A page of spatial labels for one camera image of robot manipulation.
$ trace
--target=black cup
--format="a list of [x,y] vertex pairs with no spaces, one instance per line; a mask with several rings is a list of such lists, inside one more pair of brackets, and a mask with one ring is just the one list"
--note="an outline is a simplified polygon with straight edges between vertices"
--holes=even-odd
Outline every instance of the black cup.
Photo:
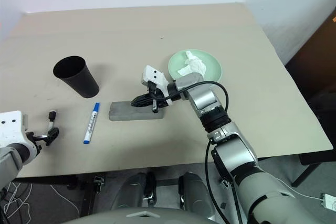
[[94,97],[99,92],[99,86],[82,57],[69,56],[60,60],[54,66],[53,73],[84,98]]

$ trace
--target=gray block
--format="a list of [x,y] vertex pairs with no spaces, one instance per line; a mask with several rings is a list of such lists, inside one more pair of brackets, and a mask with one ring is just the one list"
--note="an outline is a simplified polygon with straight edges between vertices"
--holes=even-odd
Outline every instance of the gray block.
[[130,101],[112,102],[109,112],[111,121],[163,119],[163,115],[163,109],[159,109],[158,113],[153,113],[151,106],[133,107]]

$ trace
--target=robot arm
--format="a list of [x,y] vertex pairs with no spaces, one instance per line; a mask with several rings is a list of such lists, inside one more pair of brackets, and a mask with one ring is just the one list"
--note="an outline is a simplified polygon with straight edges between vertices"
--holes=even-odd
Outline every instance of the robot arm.
[[50,145],[58,136],[54,127],[56,111],[50,111],[48,133],[34,136],[27,132],[27,116],[21,111],[0,113],[0,189],[18,175],[23,165],[29,164],[41,150],[38,141]]
[[[146,66],[142,83],[149,94],[132,101],[133,106],[153,105],[153,112],[169,106],[178,99],[189,100],[207,132],[215,165],[226,187],[235,186],[249,224],[297,224],[321,223],[307,212],[294,195],[276,178],[258,166],[258,159],[237,125],[228,117],[226,110],[209,84],[202,84],[182,93],[179,91],[203,81],[198,73],[181,77],[168,83],[163,73]],[[168,95],[170,101],[164,102]]]

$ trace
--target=blue marker cap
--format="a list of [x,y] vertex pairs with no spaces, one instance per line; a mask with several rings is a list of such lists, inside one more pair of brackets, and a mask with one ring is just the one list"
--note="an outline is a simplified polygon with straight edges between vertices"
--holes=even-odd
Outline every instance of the blue marker cap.
[[100,102],[96,102],[96,104],[94,105],[94,109],[93,109],[93,111],[96,111],[96,112],[98,112],[98,110],[99,110],[99,104],[100,104]]

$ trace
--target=chair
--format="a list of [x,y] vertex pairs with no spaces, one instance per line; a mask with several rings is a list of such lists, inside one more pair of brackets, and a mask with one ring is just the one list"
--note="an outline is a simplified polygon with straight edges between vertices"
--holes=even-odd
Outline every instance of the chair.
[[309,106],[329,138],[333,149],[299,154],[301,164],[309,166],[291,184],[292,187],[298,187],[321,163],[336,161],[336,90],[335,88],[333,89],[320,93],[308,101]]

